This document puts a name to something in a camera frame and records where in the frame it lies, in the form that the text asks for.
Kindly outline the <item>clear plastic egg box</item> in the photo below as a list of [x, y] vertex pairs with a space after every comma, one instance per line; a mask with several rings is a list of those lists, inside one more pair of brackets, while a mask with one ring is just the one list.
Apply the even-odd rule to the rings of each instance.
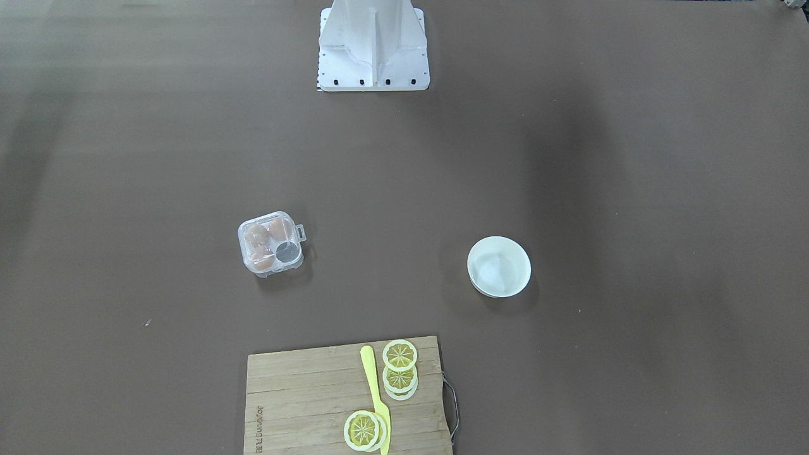
[[[245, 229], [252, 224], [261, 224], [267, 228], [268, 223], [277, 217], [288, 219], [295, 225], [295, 234], [293, 237], [286, 242], [276, 242], [274, 239], [269, 238], [269, 241], [265, 246], [252, 250], [252, 248], [250, 248], [243, 238], [245, 235]], [[287, 270], [294, 270], [303, 265], [305, 257], [303, 255], [303, 248], [301, 247], [301, 244], [307, 240], [305, 227], [303, 227], [301, 224], [297, 224], [297, 222], [295, 222], [286, 211], [278, 210], [257, 218], [245, 220], [245, 222], [242, 222], [237, 229], [237, 239], [239, 240], [243, 265], [245, 265], [245, 267], [252, 274], [260, 279], [265, 279], [266, 277], [274, 276], [274, 274], [279, 274]], [[252, 266], [250, 265], [251, 254], [261, 250], [269, 250], [276, 257], [276, 262], [274, 263], [274, 266], [272, 266], [272, 269], [267, 270], [265, 273], [255, 272], [252, 270]]]

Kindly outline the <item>brown egg from bowl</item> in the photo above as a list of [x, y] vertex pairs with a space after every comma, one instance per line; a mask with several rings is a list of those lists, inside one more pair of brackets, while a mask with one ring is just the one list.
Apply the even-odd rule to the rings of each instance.
[[271, 270], [275, 262], [276, 257], [269, 250], [257, 251], [250, 256], [252, 270], [258, 273], [265, 273], [267, 270]]

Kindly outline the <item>brown egg in box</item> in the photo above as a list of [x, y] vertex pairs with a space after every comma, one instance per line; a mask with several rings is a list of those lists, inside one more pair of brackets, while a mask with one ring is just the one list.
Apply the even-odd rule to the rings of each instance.
[[271, 220], [267, 225], [269, 236], [276, 242], [289, 241], [295, 234], [295, 225], [283, 217]]
[[267, 230], [267, 228], [261, 224], [252, 224], [245, 229], [245, 235], [243, 236], [246, 243], [255, 250], [256, 248], [263, 247], [271, 238], [271, 234]]

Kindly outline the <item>white round bowl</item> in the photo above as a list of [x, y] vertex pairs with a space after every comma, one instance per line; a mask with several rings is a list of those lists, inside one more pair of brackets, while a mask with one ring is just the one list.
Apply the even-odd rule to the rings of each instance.
[[528, 285], [532, 265], [523, 246], [503, 236], [489, 236], [471, 247], [467, 256], [471, 284], [483, 296], [509, 298]]

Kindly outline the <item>lemon slice pair top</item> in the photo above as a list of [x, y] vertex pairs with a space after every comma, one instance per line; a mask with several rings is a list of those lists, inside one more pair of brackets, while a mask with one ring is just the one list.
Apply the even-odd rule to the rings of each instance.
[[404, 372], [416, 365], [417, 349], [407, 339], [396, 339], [382, 349], [382, 362], [393, 372]]

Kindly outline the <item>lemon slice pair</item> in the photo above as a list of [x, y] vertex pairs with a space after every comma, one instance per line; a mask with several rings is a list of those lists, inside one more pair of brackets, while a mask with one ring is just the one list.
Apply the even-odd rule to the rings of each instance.
[[418, 373], [416, 366], [404, 371], [393, 371], [388, 367], [382, 370], [382, 386], [386, 394], [397, 401], [413, 397], [417, 391]]
[[407, 339], [396, 339], [382, 349], [382, 362], [393, 372], [404, 372], [416, 365], [417, 349]]

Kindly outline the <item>yellow plastic knife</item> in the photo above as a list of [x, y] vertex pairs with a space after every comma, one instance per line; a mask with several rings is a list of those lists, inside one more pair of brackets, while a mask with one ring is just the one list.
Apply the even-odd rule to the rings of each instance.
[[362, 366], [366, 374], [367, 382], [372, 395], [374, 412], [381, 416], [386, 424], [387, 432], [380, 447], [380, 454], [388, 454], [392, 438], [392, 418], [388, 406], [382, 401], [379, 385], [379, 374], [375, 359], [375, 350], [371, 345], [364, 345], [360, 350]]

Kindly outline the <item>lemon slice pair bottom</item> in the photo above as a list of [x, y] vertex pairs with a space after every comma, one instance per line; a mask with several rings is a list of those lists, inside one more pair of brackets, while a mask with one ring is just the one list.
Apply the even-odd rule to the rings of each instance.
[[416, 366], [404, 371], [393, 371], [388, 367], [382, 370], [382, 386], [386, 394], [397, 401], [413, 397], [417, 391], [418, 373]]

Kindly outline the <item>wooden cutting board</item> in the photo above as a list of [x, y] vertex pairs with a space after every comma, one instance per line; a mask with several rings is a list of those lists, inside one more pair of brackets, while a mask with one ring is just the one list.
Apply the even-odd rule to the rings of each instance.
[[[392, 454], [451, 454], [444, 380], [436, 335], [413, 337], [419, 385], [397, 401], [381, 391], [392, 415]], [[249, 355], [246, 361], [246, 454], [350, 454], [344, 422], [373, 400], [362, 344]]]

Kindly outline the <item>single lemon slice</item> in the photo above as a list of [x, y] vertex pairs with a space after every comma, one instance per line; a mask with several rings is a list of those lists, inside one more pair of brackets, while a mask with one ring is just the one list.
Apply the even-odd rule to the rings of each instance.
[[355, 411], [344, 423], [344, 443], [359, 452], [381, 450], [388, 436], [384, 417], [373, 411]]

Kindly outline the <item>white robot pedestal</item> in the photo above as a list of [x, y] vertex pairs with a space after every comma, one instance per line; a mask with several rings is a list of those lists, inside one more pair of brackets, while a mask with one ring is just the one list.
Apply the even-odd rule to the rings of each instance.
[[424, 12], [410, 1], [335, 1], [320, 12], [318, 58], [323, 92], [426, 90]]

